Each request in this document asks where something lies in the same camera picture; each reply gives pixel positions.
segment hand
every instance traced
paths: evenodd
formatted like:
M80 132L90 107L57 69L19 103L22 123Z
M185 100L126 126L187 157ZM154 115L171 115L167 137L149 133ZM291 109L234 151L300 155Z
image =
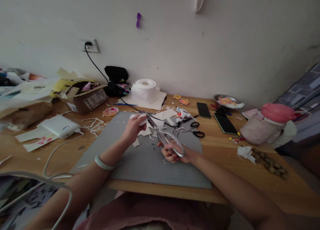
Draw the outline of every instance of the hand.
M162 145L162 142L158 142L157 147L160 147ZM171 140L170 143L166 144L164 148L162 148L161 152L165 156L166 160L171 163L176 163L177 161L181 161L183 163L193 163L195 159L198 157L198 153L191 150L190 148L187 148L186 146L183 146L186 154L184 157L179 157L177 154L173 153L168 150L169 149L176 149L178 152L182 153L181 148L179 145L174 141Z
M134 116L128 121L127 127L122 134L122 138L131 144L134 143L137 139L139 132L145 131L147 129L147 124L143 124L139 126L141 122L143 122L147 118L146 115L139 118L139 115Z

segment power outlet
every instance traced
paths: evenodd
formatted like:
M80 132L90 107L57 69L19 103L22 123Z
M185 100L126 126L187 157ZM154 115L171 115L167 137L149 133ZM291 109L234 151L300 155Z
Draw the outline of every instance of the power outlet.
M100 53L96 39L79 39L79 44L82 51L86 51L84 47L87 41L92 43L92 46L89 46L89 45L86 46L87 52Z

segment black-handled scissors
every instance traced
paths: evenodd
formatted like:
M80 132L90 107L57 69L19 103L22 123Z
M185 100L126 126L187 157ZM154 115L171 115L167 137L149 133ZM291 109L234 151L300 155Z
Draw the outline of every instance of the black-handled scissors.
M205 136L205 134L203 132L197 132L197 131L192 131L193 128L197 128L198 126L200 126L200 123L198 122L193 122L191 123L190 125L190 129L189 130L184 130L182 133L185 133L185 132L192 132L193 135L195 135L196 137L199 137L199 138L203 138Z

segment black bag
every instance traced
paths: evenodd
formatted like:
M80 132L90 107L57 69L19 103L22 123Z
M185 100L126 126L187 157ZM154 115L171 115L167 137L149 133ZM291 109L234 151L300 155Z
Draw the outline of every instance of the black bag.
M109 77L109 81L112 81L115 84L120 84L123 81L127 81L129 77L127 70L123 67L106 66L104 71Z
M115 84L127 83L129 77L127 70L118 66L106 66L104 71L109 77L108 86L105 88L107 96L125 96L121 91L122 89Z

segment smartphone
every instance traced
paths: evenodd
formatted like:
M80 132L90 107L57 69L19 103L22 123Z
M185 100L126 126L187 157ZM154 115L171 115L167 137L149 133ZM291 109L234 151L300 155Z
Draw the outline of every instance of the smartphone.
M217 122L224 133L238 134L238 131L234 128L226 114L215 113L214 117L217 119Z
M206 103L197 102L197 107L199 111L199 116L205 117L205 118L211 118L211 114L209 112L209 109Z

